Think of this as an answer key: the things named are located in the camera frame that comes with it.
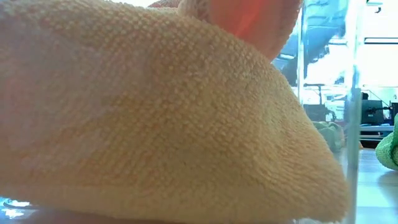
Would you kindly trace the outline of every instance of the wooden floor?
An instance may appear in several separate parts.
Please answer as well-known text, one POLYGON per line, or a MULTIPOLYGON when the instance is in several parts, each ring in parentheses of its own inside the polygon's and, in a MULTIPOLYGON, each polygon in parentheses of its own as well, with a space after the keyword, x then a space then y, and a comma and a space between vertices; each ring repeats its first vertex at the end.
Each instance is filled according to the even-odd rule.
POLYGON ((359 157, 356 224, 398 223, 398 171, 385 168, 374 149, 359 157))

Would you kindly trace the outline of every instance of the yellow towel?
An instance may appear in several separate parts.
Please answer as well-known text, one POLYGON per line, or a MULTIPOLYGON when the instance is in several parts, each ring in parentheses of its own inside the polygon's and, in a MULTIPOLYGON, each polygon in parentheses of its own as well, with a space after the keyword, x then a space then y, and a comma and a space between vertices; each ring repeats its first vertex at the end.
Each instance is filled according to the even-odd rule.
POLYGON ((132 220, 341 220, 341 167, 270 64, 299 5, 0 1, 0 195, 132 220))

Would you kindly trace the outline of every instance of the green object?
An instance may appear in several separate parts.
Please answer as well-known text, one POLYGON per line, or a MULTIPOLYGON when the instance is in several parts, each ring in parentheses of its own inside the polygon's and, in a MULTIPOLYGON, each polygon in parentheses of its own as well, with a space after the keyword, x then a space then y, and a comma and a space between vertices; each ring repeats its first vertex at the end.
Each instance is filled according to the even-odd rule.
POLYGON ((339 152, 343 147, 343 129, 340 125, 333 122, 313 122, 313 125, 318 129, 318 132, 328 143, 332 152, 339 152))
POLYGON ((394 131, 377 145, 376 157, 383 166, 398 170, 398 114, 394 118, 394 124, 394 131))

